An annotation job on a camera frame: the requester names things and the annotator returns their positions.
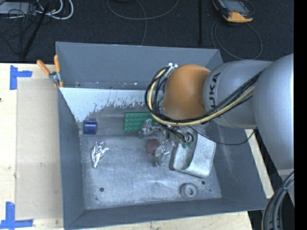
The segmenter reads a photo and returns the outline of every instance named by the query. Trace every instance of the gray bin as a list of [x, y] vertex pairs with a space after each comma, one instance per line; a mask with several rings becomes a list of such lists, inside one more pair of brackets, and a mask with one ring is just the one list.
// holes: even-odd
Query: gray bin
[[[64, 87], [76, 89], [78, 94], [72, 98], [80, 99], [80, 106], [83, 104], [79, 93], [84, 89], [144, 91], [154, 74], [169, 62], [179, 66], [197, 64], [210, 70], [223, 63], [218, 50], [201, 48], [56, 42], [56, 53]], [[125, 134], [116, 128], [117, 124], [123, 125], [125, 112], [146, 111], [144, 105], [124, 111], [108, 107], [92, 112], [98, 120], [97, 134], [83, 135], [80, 120], [76, 121], [71, 103], [67, 103], [62, 93], [59, 89], [65, 229], [265, 208], [266, 195], [248, 142], [239, 146], [217, 144], [212, 172], [205, 179], [171, 171], [167, 162], [163, 168], [150, 167], [150, 160], [146, 160], [148, 154], [140, 152], [146, 143], [135, 134]], [[108, 122], [115, 128], [108, 128]], [[223, 127], [214, 121], [208, 125], [207, 135], [222, 143], [239, 143], [247, 138], [244, 130]], [[89, 148], [100, 139], [106, 140], [110, 151], [93, 168]], [[128, 148], [121, 154], [117, 144]], [[174, 185], [191, 181], [198, 187], [199, 197], [187, 201], [180, 197], [180, 190]]]

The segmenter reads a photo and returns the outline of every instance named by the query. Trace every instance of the black cable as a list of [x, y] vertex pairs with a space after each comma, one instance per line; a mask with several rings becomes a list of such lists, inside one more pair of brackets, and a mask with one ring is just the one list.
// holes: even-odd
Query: black cable
[[147, 103], [147, 96], [148, 96], [148, 92], [151, 88], [151, 86], [156, 82], [158, 81], [158, 79], [162, 78], [164, 76], [164, 74], [162, 74], [159, 78], [157, 77], [154, 77], [151, 84], [148, 86], [148, 88], [146, 89], [146, 92], [145, 92], [145, 104], [147, 106], [147, 108], [149, 109], [149, 111], [154, 114], [155, 116], [161, 118], [161, 119], [164, 119], [165, 121], [170, 121], [170, 122], [176, 122], [176, 123], [184, 123], [184, 122], [192, 122], [192, 121], [197, 121], [197, 120], [200, 120], [202, 118], [205, 118], [211, 114], [213, 114], [218, 108], [222, 107], [225, 103], [227, 103], [227, 101], [231, 100], [229, 103], [227, 104], [230, 104], [231, 102], [233, 102], [234, 100], [236, 100], [237, 98], [239, 98], [239, 96], [245, 91], [247, 90], [250, 86], [252, 86], [256, 80], [258, 79], [259, 75], [262, 73], [259, 72], [258, 74], [256, 74], [253, 78], [251, 78], [250, 80], [248, 80], [246, 83], [244, 83], [242, 86], [240, 86], [237, 90], [235, 90], [232, 94], [230, 94], [227, 98], [225, 98], [222, 102], [220, 102], [216, 107], [212, 108], [211, 110], [209, 110], [208, 112], [206, 112], [204, 115], [200, 116], [200, 117], [197, 117], [197, 118], [191, 118], [191, 119], [182, 119], [182, 120], [175, 120], [175, 119], [172, 119], [172, 118], [169, 118], [168, 116], [166, 115], [163, 115], [159, 112], [156, 112], [155, 110], [152, 110], [151, 108], [149, 108], [148, 106], [148, 103]]
[[17, 18], [24, 18], [24, 17], [27, 16], [27, 15], [30, 17], [30, 15], [32, 15], [32, 14], [35, 12], [35, 7], [34, 7], [34, 5], [33, 5], [32, 0], [29, 0], [27, 12], [24, 12], [24, 11], [21, 10], [21, 5], [22, 5], [22, 1], [20, 1], [20, 7], [19, 7], [19, 9], [11, 9], [11, 10], [8, 12], [7, 16], [8, 16], [9, 18], [12, 18], [12, 17], [10, 16], [10, 13], [13, 12], [13, 11], [18, 11], [19, 13], [22, 13], [23, 15], [20, 15], [20, 14], [18, 13], [17, 16], [13, 16], [13, 18], [14, 18], [14, 17], [17, 17]]
[[[44, 7], [42, 6], [42, 4], [40, 3], [39, 0], [35, 0], [35, 1], [36, 1], [37, 5], [38, 5], [38, 8], [39, 8], [39, 10], [36, 11], [36, 12], [43, 14], [43, 12], [41, 12], [40, 10], [44, 10]], [[59, 0], [59, 1], [61, 3], [60, 8], [57, 11], [55, 11], [55, 12], [53, 12], [53, 11], [46, 12], [46, 15], [49, 16], [50, 18], [53, 18], [53, 19], [56, 19], [56, 20], [60, 20], [60, 21], [71, 18], [73, 16], [73, 12], [74, 12], [74, 6], [73, 6], [72, 1], [71, 0], [64, 0], [64, 1], [63, 0]], [[66, 12], [66, 2], [67, 1], [70, 3], [71, 12], [69, 13], [69, 15], [64, 16], [65, 12]], [[55, 14], [58, 14], [59, 12], [61, 12], [62, 15], [61, 16], [55, 16]]]
[[106, 0], [106, 4], [108, 6], [108, 8], [111, 10], [112, 13], [114, 13], [115, 15], [121, 17], [121, 18], [124, 18], [124, 19], [128, 19], [128, 20], [136, 20], [136, 21], [141, 21], [141, 20], [152, 20], [152, 19], [157, 19], [157, 18], [160, 18], [168, 13], [170, 13], [176, 6], [177, 4], [179, 3], [180, 0], [177, 0], [177, 2], [175, 3], [175, 5], [170, 9], [168, 10], [167, 12], [163, 13], [163, 14], [160, 14], [160, 15], [157, 15], [157, 16], [153, 16], [153, 17], [147, 17], [147, 18], [131, 18], [131, 17], [126, 17], [126, 16], [123, 16], [123, 15], [120, 15], [118, 13], [116, 13], [114, 10], [111, 9], [110, 7], [110, 4], [109, 4], [109, 0]]
[[165, 85], [166, 85], [166, 80], [164, 81], [163, 88], [162, 88], [162, 92], [163, 92], [163, 94], [165, 94]]
[[[22, 13], [23, 15], [17, 15], [17, 16], [10, 16], [10, 14], [13, 12], [13, 11], [18, 11], [19, 13]], [[24, 18], [25, 16], [29, 16], [29, 19], [31, 19], [32, 21], [34, 22], [37, 22], [35, 19], [33, 19], [31, 16], [34, 14], [35, 11], [27, 11], [27, 12], [24, 12], [20, 9], [11, 9], [8, 14], [7, 14], [7, 17], [8, 18], [14, 18], [15, 20], [18, 19], [18, 18]]]
[[291, 180], [287, 185], [283, 187], [283, 191], [279, 194], [279, 196], [276, 199], [276, 202], [273, 208], [273, 228], [274, 230], [277, 230], [277, 218], [278, 218], [278, 211], [280, 209], [280, 206], [283, 202], [285, 195], [288, 193], [289, 188], [293, 184], [294, 184], [294, 179]]
[[15, 38], [16, 36], [19, 36], [19, 37], [20, 37], [20, 38], [19, 38], [19, 51], [15, 51], [15, 50], [13, 49], [13, 47], [11, 46], [11, 44], [10, 44], [9, 41], [8, 41], [8, 40], [10, 40], [10, 39], [6, 39], [3, 35], [0, 35], [0, 36], [3, 38], [4, 42], [6, 42], [6, 44], [9, 46], [10, 50], [11, 50], [13, 53], [17, 54], [17, 55], [21, 55], [21, 54], [23, 53], [24, 34], [25, 34], [25, 31], [28, 30], [28, 29], [30, 28], [30, 26], [31, 26], [31, 25], [30, 25], [30, 26], [27, 27], [27, 22], [28, 22], [28, 19], [31, 18], [31, 15], [32, 15], [33, 12], [34, 12], [33, 6], [32, 6], [32, 4], [31, 4], [31, 0], [29, 1], [29, 5], [28, 5], [27, 12], [23, 12], [23, 11], [21, 10], [21, 4], [22, 4], [22, 2], [20, 1], [20, 9], [12, 9], [12, 10], [10, 10], [10, 11], [8, 12], [8, 17], [10, 17], [10, 13], [11, 13], [11, 12], [14, 12], [14, 11], [18, 11], [18, 12], [19, 12], [19, 13], [17, 14], [17, 16], [14, 16], [14, 17], [15, 17], [15, 20], [14, 20], [14, 22], [13, 22], [13, 24], [11, 25], [10, 28], [12, 28], [12, 26], [14, 25], [14, 23], [16, 22], [16, 20], [17, 20], [18, 18], [22, 18], [22, 22], [21, 22], [21, 24], [20, 24], [20, 32], [19, 32], [17, 35], [15, 35], [15, 36], [13, 36], [13, 37], [10, 38], [10, 39], [13, 39], [13, 38]]
[[20, 16], [20, 15], [19, 15], [19, 18], [23, 18], [23, 17], [25, 17], [25, 16], [28, 16], [28, 18], [29, 18], [31, 21], [33, 21], [33, 22], [35, 22], [35, 23], [38, 23], [38, 20], [35, 19], [35, 18], [33, 18], [34, 13], [35, 13], [35, 10], [34, 10], [34, 11], [29, 11], [29, 12], [25, 13], [24, 11], [19, 10], [19, 9], [11, 9], [11, 10], [8, 12], [8, 15], [7, 15], [8, 18], [11, 17], [11, 16], [10, 16], [10, 13], [11, 13], [12, 11], [18, 11], [18, 12], [22, 13], [23, 16]]
[[222, 143], [222, 142], [219, 142], [219, 141], [216, 141], [216, 140], [212, 140], [211, 138], [209, 138], [208, 136], [202, 134], [201, 132], [197, 131], [196, 129], [194, 129], [194, 128], [191, 127], [191, 126], [188, 126], [188, 127], [191, 128], [191, 129], [193, 129], [193, 130], [194, 130], [196, 133], [198, 133], [199, 135], [201, 135], [201, 136], [203, 136], [203, 137], [205, 137], [205, 138], [207, 138], [207, 139], [209, 139], [209, 140], [211, 140], [211, 141], [214, 141], [214, 142], [217, 143], [217, 144], [228, 145], [228, 146], [238, 146], [238, 145], [242, 145], [242, 144], [246, 143], [246, 142], [252, 137], [252, 135], [254, 134], [254, 131], [253, 131], [253, 132], [249, 135], [249, 137], [248, 137], [246, 140], [244, 140], [244, 141], [242, 141], [242, 142], [239, 142], [239, 143]]
[[[60, 18], [63, 18], [65, 16], [65, 12], [66, 12], [66, 0], [62, 1], [63, 2], [63, 7], [64, 7], [64, 12], [61, 11], [61, 15], [59, 16]], [[43, 5], [40, 3], [40, 0], [34, 0], [34, 3], [36, 3], [38, 5], [38, 8], [42, 8]], [[43, 25], [45, 24], [53, 24], [53, 23], [58, 23], [59, 21], [62, 21], [62, 20], [53, 20], [52, 18], [52, 12], [51, 13], [51, 16], [47, 16], [46, 19], [49, 19], [48, 22], [45, 22], [45, 23], [42, 23]]]
[[[146, 19], [146, 12], [145, 12], [145, 9], [143, 8], [143, 6], [140, 4], [139, 1], [136, 0], [136, 2], [138, 3], [138, 5], [141, 7], [141, 9], [143, 10], [143, 13], [144, 13], [144, 18]], [[144, 40], [145, 40], [145, 37], [146, 37], [146, 32], [147, 32], [147, 20], [145, 20], [145, 29], [144, 29], [144, 35], [143, 35], [143, 39], [142, 39], [142, 42], [141, 42], [141, 46], [143, 45], [144, 43]]]
[[153, 99], [153, 103], [152, 103], [152, 107], [153, 107], [153, 110], [156, 112], [156, 113], [159, 113], [159, 107], [158, 107], [158, 93], [159, 93], [159, 86], [160, 86], [160, 80], [161, 78], [158, 79], [158, 82], [156, 84], [157, 88], [155, 90], [155, 93], [154, 93], [154, 99]]
[[8, 32], [9, 30], [11, 30], [11, 29], [13, 28], [14, 24], [16, 23], [16, 21], [17, 21], [17, 18], [13, 21], [13, 23], [10, 25], [10, 27], [9, 27], [8, 29], [6, 29], [6, 30], [0, 32], [0, 35], [3, 34], [3, 33]]
[[170, 131], [172, 134], [174, 134], [175, 136], [177, 136], [180, 140], [185, 141], [186, 138], [184, 137], [183, 134], [173, 130], [172, 128], [166, 126], [166, 125], [161, 125], [162, 127], [164, 127], [165, 129], [167, 129], [168, 131]]
[[283, 230], [282, 208], [283, 208], [283, 204], [281, 204], [281, 205], [280, 205], [280, 208], [279, 208], [279, 229], [280, 229], [280, 230]]
[[253, 95], [251, 95], [251, 96], [249, 96], [248, 98], [246, 98], [245, 100], [239, 102], [239, 103], [238, 103], [237, 105], [235, 105], [235, 106], [239, 106], [239, 105], [243, 104], [244, 102], [247, 102], [251, 97], [253, 97]]
[[107, 6], [108, 6], [108, 8], [110, 9], [110, 11], [111, 11], [112, 13], [114, 13], [115, 15], [121, 17], [121, 18], [128, 19], [128, 20], [138, 20], [138, 21], [139, 21], [139, 20], [145, 20], [145, 29], [144, 29], [143, 39], [142, 39], [142, 42], [141, 42], [141, 46], [142, 46], [143, 43], [144, 43], [145, 37], [146, 37], [146, 33], [147, 33], [147, 20], [157, 19], [157, 18], [160, 18], [160, 17], [162, 17], [162, 16], [164, 16], [164, 15], [170, 13], [170, 12], [177, 6], [177, 4], [179, 3], [179, 0], [177, 0], [177, 2], [175, 3], [175, 5], [174, 5], [170, 10], [168, 10], [167, 12], [165, 12], [165, 13], [163, 13], [163, 14], [160, 14], [160, 15], [157, 15], [157, 16], [153, 16], [153, 17], [147, 17], [144, 7], [140, 4], [139, 1], [136, 0], [136, 2], [137, 2], [138, 5], [141, 7], [141, 9], [142, 9], [142, 11], [143, 11], [143, 13], [144, 13], [144, 18], [130, 18], [130, 17], [126, 17], [126, 16], [123, 16], [123, 15], [120, 15], [120, 14], [116, 13], [115, 11], [113, 11], [113, 10], [111, 9], [110, 4], [109, 4], [109, 0], [106, 1]]
[[216, 45], [214, 43], [214, 39], [216, 40], [216, 42], [218, 43], [218, 45], [222, 48], [223, 51], [225, 51], [227, 54], [229, 54], [230, 56], [236, 58], [236, 59], [240, 59], [240, 60], [246, 60], [246, 59], [250, 59], [250, 60], [254, 60], [254, 59], [257, 59], [259, 58], [259, 56], [262, 54], [262, 51], [263, 51], [263, 43], [262, 43], [262, 40], [259, 36], [259, 34], [256, 32], [256, 30], [248, 23], [244, 23], [246, 26], [248, 26], [250, 29], [252, 29], [252, 31], [256, 34], [257, 38], [259, 39], [259, 42], [260, 42], [260, 51], [259, 53], [257, 54], [257, 56], [255, 56], [254, 58], [241, 58], [241, 57], [238, 57], [238, 56], [235, 56], [233, 55], [232, 53], [230, 53], [227, 49], [225, 49], [221, 42], [219, 41], [218, 37], [217, 37], [217, 33], [216, 33], [216, 28], [217, 28], [217, 25], [221, 22], [221, 19], [218, 19], [216, 20], [213, 24], [212, 24], [212, 27], [211, 27], [211, 41], [212, 41], [212, 44], [213, 44], [213, 47], [216, 48]]
[[[281, 204], [282, 202], [281, 197], [282, 198], [284, 197], [284, 193], [287, 192], [287, 190], [290, 188], [290, 186], [292, 186], [293, 183], [294, 183], [294, 171], [288, 175], [288, 177], [285, 179], [283, 184], [274, 192], [273, 196], [267, 203], [264, 209], [263, 217], [262, 217], [262, 223], [261, 223], [262, 230], [271, 230], [271, 227], [269, 227], [269, 223], [270, 223], [269, 214], [272, 209], [274, 210], [279, 207], [278, 204], [276, 204], [277, 200], [278, 200], [278, 203]], [[277, 225], [276, 217], [275, 219], [273, 217], [273, 223], [275, 224], [274, 229], [277, 229], [276, 228], [276, 225]]]
[[49, 7], [50, 7], [51, 3], [52, 3], [52, 0], [48, 0], [48, 3], [47, 3], [47, 5], [44, 8], [44, 12], [43, 12], [42, 16], [40, 17], [39, 22], [37, 23], [34, 32], [32, 33], [32, 35], [31, 35], [27, 45], [25, 46], [25, 49], [24, 49], [24, 52], [23, 52], [23, 58], [26, 57], [26, 55], [27, 55], [27, 53], [28, 53], [28, 51], [29, 51], [33, 41], [34, 41], [34, 38], [35, 38], [35, 36], [36, 36], [36, 34], [38, 32], [38, 29], [39, 29], [39, 27], [41, 26], [41, 24], [42, 24], [42, 22], [44, 20], [46, 12], [49, 10]]
[[20, 36], [21, 33], [22, 33], [22, 32], [19, 32], [19, 33], [15, 34], [14, 36], [12, 36], [12, 37], [6, 39], [6, 38], [2, 35], [2, 32], [1, 32], [1, 33], [0, 33], [0, 37], [3, 38], [3, 41], [0, 41], [0, 43], [5, 42], [5, 43], [9, 46], [9, 48], [14, 52], [13, 47], [12, 47], [11, 44], [9, 43], [9, 40], [12, 40], [12, 39], [14, 39], [14, 38]]

